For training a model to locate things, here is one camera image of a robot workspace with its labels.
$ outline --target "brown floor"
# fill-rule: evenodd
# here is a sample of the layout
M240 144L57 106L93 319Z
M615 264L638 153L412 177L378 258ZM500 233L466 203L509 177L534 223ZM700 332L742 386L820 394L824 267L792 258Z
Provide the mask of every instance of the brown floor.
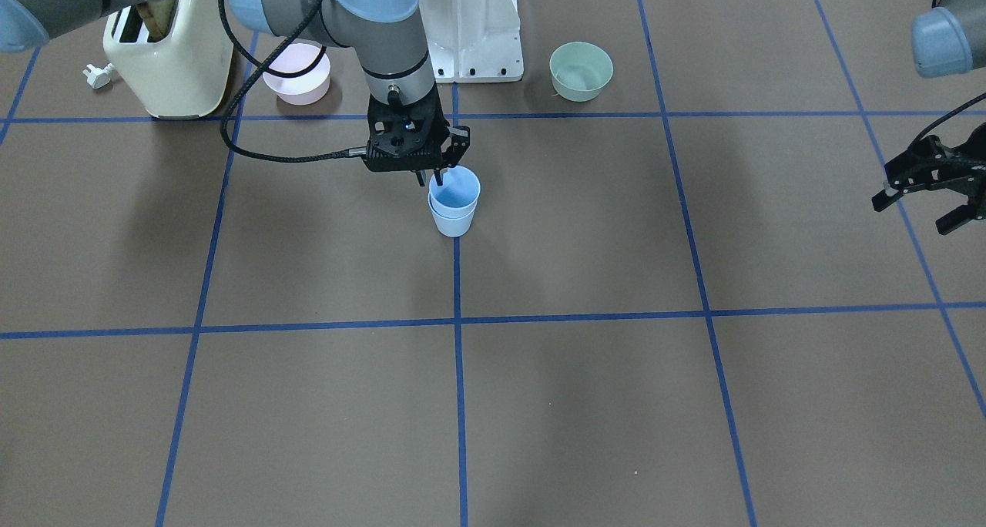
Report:
M409 173L93 92L102 22L0 55L0 525L983 525L986 226L869 201L986 84L914 73L929 1L520 0L525 80L441 88L460 240ZM330 56L240 144L360 145Z

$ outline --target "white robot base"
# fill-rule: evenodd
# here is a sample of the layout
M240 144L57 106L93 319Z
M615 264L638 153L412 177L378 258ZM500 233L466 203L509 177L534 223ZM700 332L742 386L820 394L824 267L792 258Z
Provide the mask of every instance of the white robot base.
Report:
M421 0L434 80L521 80L524 51L517 1Z

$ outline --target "blue tape line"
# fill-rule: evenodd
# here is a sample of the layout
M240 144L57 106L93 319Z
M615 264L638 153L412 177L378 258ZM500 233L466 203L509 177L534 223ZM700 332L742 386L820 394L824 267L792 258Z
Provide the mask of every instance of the blue tape line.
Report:
M467 112L462 119L500 120L500 119L638 119L638 117L658 117L659 112Z
M669 312L644 313L587 313L569 315L518 315L504 317L463 317L462 324L510 324L510 323L588 323L596 321L640 321L655 319L686 319L705 317L704 310L669 310Z
M458 110L453 88L453 109ZM462 269L461 239L453 240L453 297L455 313L455 407L458 417L458 523L469 525L468 453L465 439L465 375L462 365Z
M831 42L832 49L835 50L835 56L839 59L839 66L842 67L842 72L846 77L846 82L849 84L849 90L853 94L853 99L856 101L856 106L860 110L860 114L863 117L863 123L866 126L867 134L870 135L870 143L873 144L874 151L877 152L877 158L880 160L880 164L883 166L887 164L884 159L884 152L880 148L880 144L877 141L877 134L873 131L873 126L870 124L869 116L865 113L865 108L863 107L863 100L860 98L858 89L856 89L856 83L853 82L853 77L849 73L848 64L846 64L845 58L842 56L842 50L839 49L838 42L835 40L834 32L832 32L832 26L828 22L828 17L825 15L825 10L823 5L821 5L821 0L814 0L814 4L818 10L818 15L821 17L821 21L825 26L825 32L828 34L828 40ZM961 341L958 340L958 335L955 333L955 329L951 326L951 317L948 316L948 308L944 305L941 299L941 292L937 288L937 282L934 281L934 275L932 274L931 268L927 265L927 259L925 257L924 251L921 249L921 243L918 240L917 234L914 231L914 227L911 224L911 220L907 215L907 210L904 208L903 201L898 201L897 208L900 211L901 218L904 220L904 225L907 228L907 234L911 239L911 243L914 245L914 250L917 253L918 260L921 263L921 268L925 272L925 277L927 278L927 285L930 286L931 291L934 295L934 302L937 303L937 308L941 312L941 320L944 321L944 326L946 326L948 331L948 337L951 338L951 343L954 345L955 354L958 355L958 360L961 362L962 369L965 371L966 379L968 379L969 387L972 389L972 394L976 398L976 403L979 404L979 410L983 414L983 418L986 418L986 403L983 400L982 390L979 389L979 383L976 382L975 375L972 372L971 366L969 366L968 359L965 356L965 350L962 348Z
M693 225L691 224L691 216L688 212L686 191L684 191L684 183L681 180L681 169L679 168L679 161L677 161L675 138L673 138L672 128L670 128L668 106L666 105L665 92L663 92L663 87L661 84L661 73L659 73L658 59L656 59L654 45L652 44L651 28L647 19L647 10L644 8L644 0L637 0L637 6L640 10L640 22L644 28L644 39L647 42L648 56L651 59L651 71L654 75L654 85L656 94L658 94L658 103L661 106L662 121L663 127L665 127L665 137L666 142L668 142L670 161L672 161L672 168L673 171L675 171L675 185L677 187L677 193L679 193L681 216L684 219L684 227L686 228L686 234L688 236L688 246L691 250L691 260L693 261L695 277L697 277L698 281L698 291L702 300L702 312L705 317L705 326L709 332L709 342L712 347L712 356L716 363L716 375L719 377L719 392L722 394L723 398L723 408L726 412L726 422L729 423L729 439L733 443L733 454L736 457L736 470L737 474L740 476L739 483L743 488L743 500L746 502L746 516L750 521L750 527L757 527L756 510L753 507L753 495L750 493L750 482L746 475L746 463L744 463L743 460L743 449L742 446L740 446L740 435L736 430L736 418L735 415L733 415L733 402L732 398L729 397L729 385L726 383L726 372L723 368L722 355L719 353L719 338L716 334L716 326L712 318L711 308L709 306L709 297L706 291L705 278L702 274L702 264L698 256L698 245L695 242L695 234L693 231Z
M341 321L336 323L218 324L201 327L202 334L285 333L285 331L351 331L357 328L448 327L454 319L408 319L393 321Z
M17 114L17 108L21 105L21 98L24 96L24 89L28 87L28 81L31 78L31 73L35 71L35 63L38 62L38 55L42 52L40 47L35 47L35 51L31 54L31 60L28 60L28 66L24 69L24 76L21 77L21 84L17 87L17 94L14 95L14 101L10 103L10 110L7 112L7 120L4 121L3 127L0 127L0 145L3 145L3 141L7 140L7 132L10 131L10 125L14 121L14 116Z
M842 313L878 313L896 310L937 310L937 304L885 304L866 306L822 306L807 308L763 308L712 310L713 317L758 317L779 315L834 315Z
M952 302L944 306L948 309L986 309L986 302Z
M784 112L784 110L723 110L722 112L667 112L673 119L703 119L703 117L785 117L785 116L942 116L940 110L865 110L865 112L841 112L840 110L804 110L803 112ZM501 119L658 119L660 112L517 112L517 113L458 113L459 119L501 120ZM986 116L984 110L965 110L968 116ZM365 114L244 114L240 120L366 120ZM222 117L204 116L188 123L218 123ZM10 124L71 124L71 123L172 123L152 116L36 116L3 119L0 123Z
M250 53L254 53L257 50L257 39L260 37L257 32L253 33L253 41L250 43ZM244 81L250 76L250 65L247 64L246 73L243 74ZM231 136L233 143L236 143L236 138L240 134L240 121L239 118L243 116L243 107L246 105L246 100L240 102L239 109L236 110L236 127L233 128L233 135ZM193 372L195 369L195 356L198 354L198 341L200 341L200 334L202 330L202 320L205 316L205 304L209 296L209 284L212 280L212 267L216 257L216 247L219 245L219 231L222 227L223 222L223 212L226 204L226 188L229 186L230 173L233 169L233 151L230 150L226 155L226 169L223 173L223 184L219 190L219 202L216 205L216 218L212 225L212 239L209 243L209 253L205 260L205 271L202 274L202 290L200 293L200 299L198 300L198 309L195 313L195 326L193 335L191 335L191 344L188 345L188 358L186 360L186 371L184 371L184 377L182 379L182 396L179 397L179 408L177 408L177 413L175 417L175 428L172 432L172 443L170 443L168 451L168 464L165 467L165 478L163 479L161 486L161 499L158 502L158 514L155 521L156 527L163 527L165 524L165 515L168 512L168 498L170 495L170 489L172 489L172 480L175 475L175 464L177 461L177 454L179 454L179 443L182 441L182 427L184 423L184 412L186 412L186 407L188 404L188 391L191 388L191 379L193 379Z
M0 333L0 341L28 341L39 338L157 337L162 334L192 334L193 327L92 328L80 331L16 331Z
M14 119L14 124L85 124L85 123L155 123L152 116L38 116Z
M242 120L366 120L365 114L244 114Z
M767 112L668 112L674 119L700 119L706 116L859 116L859 112L841 112L840 110L803 110L802 112L782 112L782 110L767 110Z
M864 110L863 114L865 114L865 116L936 116L937 117L937 116L943 116L944 114L950 111L951 109L938 110L937 112L935 112L934 110ZM984 112L984 110L978 110L978 109L976 110L966 109L963 112L958 113L958 116L962 116L962 114L968 114L969 116L986 116L986 112Z

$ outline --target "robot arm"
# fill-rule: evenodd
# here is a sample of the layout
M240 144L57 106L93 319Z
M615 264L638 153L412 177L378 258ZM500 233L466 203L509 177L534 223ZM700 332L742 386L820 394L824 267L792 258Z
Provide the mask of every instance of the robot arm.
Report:
M44 45L131 5L155 0L0 0L0 50ZM438 96L419 0L323 0L302 39L353 47L370 88L370 140L363 155L374 172L423 172L455 166L468 148L466 127L450 128ZM247 28L289 35L317 0L229 0ZM448 138L453 143L443 151Z
M986 66L986 0L932 0L914 21L914 64L925 78Z
M912 28L918 73L934 78L986 66L986 0L932 0L932 7L915 19ZM884 190L873 196L874 210L884 211L916 191L951 190L968 200L937 219L940 234L986 219L986 124L955 147L929 135L934 127L983 99L986 94L934 121L904 152L887 162L887 182Z

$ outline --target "black cable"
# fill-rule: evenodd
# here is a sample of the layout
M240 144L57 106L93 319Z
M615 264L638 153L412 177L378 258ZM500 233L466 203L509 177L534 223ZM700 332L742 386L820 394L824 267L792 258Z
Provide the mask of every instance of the black cable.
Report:
M237 154L250 157L253 159L261 159L261 161L272 161L275 163L310 163L313 161L324 161L325 159L346 159L351 157L357 157L360 155L359 150L362 148L352 148L348 150L325 153L320 155L309 155L307 157L279 157L275 155L268 155L268 154L253 152L249 150L244 150L243 148L240 148L235 143L233 143L233 140L229 134L230 120L232 120L233 113L235 112L236 108L239 108L240 103L243 101L243 98L246 98L247 92L250 91L250 88L253 88L254 84L257 84L257 81L260 80L261 75L263 75L265 70L267 70L267 68L270 67L270 64L274 62L274 59L281 56L281 53L283 53L284 50L289 45L291 45L291 43L295 39L298 39L300 33L305 32L307 26L311 24L311 21L313 21L313 19L316 18L318 11L320 11L321 3L323 3L323 0L316 0L316 3L314 3L313 6L311 6L309 13L305 15L305 19L298 25L298 28L295 28L284 39L284 42L281 42L280 45L277 46L277 49L274 49L274 51L269 56L267 56L267 59L264 59L263 62L257 65L257 69L250 74L250 77L246 79L246 82L243 83L239 91L236 92L236 95L233 96L232 101L226 107L226 112L223 112L223 117L219 124L219 134L223 137L223 143L226 144L226 147L230 148L232 151L236 152Z
M230 26L229 13L226 11L226 0L219 0L219 22L222 22L223 29L224 31L226 31L226 37L229 38L230 42L233 43L233 48L236 50L236 52L240 53L240 55L242 55L243 57L246 57L246 60L250 61L250 64L253 64L254 67L260 67L261 65L260 61L258 61L256 57L253 57L253 55L250 54L249 49L243 47L243 43L240 43L240 40L236 37L235 33L233 33L233 29ZM305 76L307 73L310 73L311 71L314 71L314 68L318 66L318 62L320 62L321 58L323 58L324 56L325 56L325 46L323 45L321 46L321 49L318 50L318 54L316 55L316 57L314 57L314 60L311 61L311 64L309 64L309 66L305 67L300 71L281 72L274 70L268 66L267 69L264 69L264 72L271 76L276 76L278 78L299 78Z
M956 116L958 113L961 113L961 112L963 112L966 109L971 108L972 106L976 105L976 103L979 103L979 102L983 101L983 99L986 99L986 92L983 92L983 94L980 94L978 96L975 96L975 98L969 99L968 102L962 103L962 105L958 106L955 109L952 109L950 112L948 112L946 114L946 116L943 116L940 119L934 121L934 123L929 124L929 126L927 126L927 128L925 128L924 130L922 130L921 133L918 134L916 138L914 138L914 141L911 142L911 145L914 145L914 144L920 142L922 140L922 138L924 138L925 136L927 136L927 134L929 134L932 130L934 130L937 127L941 126L941 124L944 123L944 121L951 119L951 117Z

